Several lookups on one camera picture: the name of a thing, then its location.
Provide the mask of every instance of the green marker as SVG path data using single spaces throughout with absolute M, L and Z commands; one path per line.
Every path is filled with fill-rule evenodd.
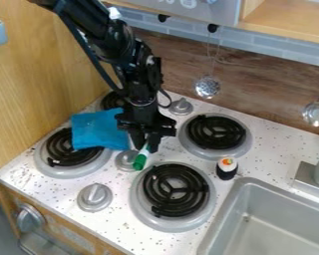
M 145 167 L 147 163 L 148 156 L 150 155 L 148 151 L 148 143 L 146 143 L 143 148 L 140 150 L 139 154 L 137 155 L 135 162 L 133 164 L 133 168 L 136 171 L 141 171 Z

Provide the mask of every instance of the black coil burner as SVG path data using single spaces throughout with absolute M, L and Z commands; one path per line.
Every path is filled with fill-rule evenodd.
M 187 126 L 188 137 L 204 149 L 229 149 L 239 146 L 246 130 L 236 121 L 225 117 L 198 116 Z
M 103 147 L 74 150 L 72 147 L 72 130 L 63 128 L 47 139 L 46 150 L 49 154 L 48 164 L 54 166 L 75 166 L 89 162 L 103 151 Z
M 143 180 L 144 193 L 156 217 L 182 217 L 209 198 L 209 186 L 195 170 L 181 164 L 154 166 Z
M 101 101 L 101 110 L 123 108 L 127 102 L 116 92 L 110 92 Z

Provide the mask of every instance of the green cap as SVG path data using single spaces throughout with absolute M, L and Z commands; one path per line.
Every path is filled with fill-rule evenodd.
M 145 167 L 147 162 L 147 157 L 143 154 L 139 154 L 136 159 L 135 162 L 133 164 L 134 170 L 136 171 L 141 171 L 143 170 L 143 168 Z

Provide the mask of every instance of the stovetop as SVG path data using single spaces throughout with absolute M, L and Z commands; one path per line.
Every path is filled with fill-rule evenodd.
M 180 128 L 178 139 L 193 155 L 213 161 L 225 156 L 244 156 L 253 144 L 247 125 L 235 117 L 218 113 L 190 117 Z
M 174 101 L 181 98 L 178 94 L 169 94 Z M 238 159 L 237 177 L 255 177 L 289 189 L 301 160 L 313 164 L 318 161 L 319 135 L 197 100 L 188 100 L 194 106 L 194 116 L 225 115 L 235 118 L 250 129 L 252 146 L 247 154 Z M 94 111 L 96 105 L 92 105 L 87 111 Z M 161 111 L 177 120 L 178 132 L 192 117 L 176 117 L 167 110 Z M 41 173 L 36 169 L 34 152 L 35 146 L 2 167 L 0 181 L 127 254 L 195 255 L 200 240 L 233 183 L 232 180 L 221 181 L 217 178 L 215 161 L 205 160 L 188 152 L 181 146 L 178 137 L 163 140 L 159 152 L 149 158 L 148 166 L 168 162 L 188 164 L 208 176 L 217 192 L 216 207 L 205 223 L 181 233 L 165 233 L 146 226 L 131 212 L 130 189 L 140 173 L 123 172 L 115 168 L 114 160 L 119 151 L 114 151 L 110 160 L 99 170 L 73 179 L 53 178 Z M 84 212 L 77 205 L 77 195 L 82 188 L 95 182 L 107 185 L 112 190 L 114 199 L 108 208 L 100 212 Z
M 109 92 L 102 99 L 98 100 L 96 111 L 123 108 L 128 103 L 116 92 Z
M 103 147 L 75 150 L 72 147 L 72 130 L 61 127 L 46 135 L 36 146 L 36 168 L 53 178 L 78 178 L 106 164 L 112 151 Z
M 184 232 L 202 225 L 216 203 L 216 191 L 201 170 L 180 162 L 156 163 L 134 180 L 131 210 L 145 225 Z

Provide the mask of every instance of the wall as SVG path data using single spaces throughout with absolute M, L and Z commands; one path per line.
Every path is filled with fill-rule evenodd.
M 107 90 L 59 18 L 0 0 L 0 166 Z
M 169 18 L 161 23 L 157 14 L 118 8 L 124 19 L 134 27 L 201 42 L 208 40 L 207 24 L 177 18 Z M 220 40 L 222 46 L 319 66 L 319 44 L 315 43 L 228 27 L 221 27 L 217 34 L 210 35 L 209 40 L 212 44 L 217 44 Z
M 211 71 L 205 45 L 146 30 L 135 32 L 161 57 L 163 87 L 201 100 L 192 83 Z M 216 49 L 210 48 L 213 56 Z M 319 67 L 224 47 L 219 59 L 223 62 L 215 64 L 213 74 L 221 91 L 206 102 L 319 134 L 319 127 L 308 125 L 301 116 L 306 104 L 318 98 Z

